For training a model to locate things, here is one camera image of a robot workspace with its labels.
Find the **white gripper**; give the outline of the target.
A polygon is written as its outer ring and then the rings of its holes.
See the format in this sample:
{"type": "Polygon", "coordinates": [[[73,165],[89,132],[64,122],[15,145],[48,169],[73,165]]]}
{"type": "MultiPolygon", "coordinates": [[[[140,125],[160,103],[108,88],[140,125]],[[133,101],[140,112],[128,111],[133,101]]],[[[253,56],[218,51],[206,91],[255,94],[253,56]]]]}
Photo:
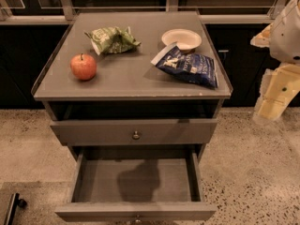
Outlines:
{"type": "Polygon", "coordinates": [[[300,92],[300,0],[290,0],[273,22],[254,36],[250,44],[270,49],[280,62],[275,70],[267,69],[254,107],[253,120],[258,124],[276,121],[300,92]]]}

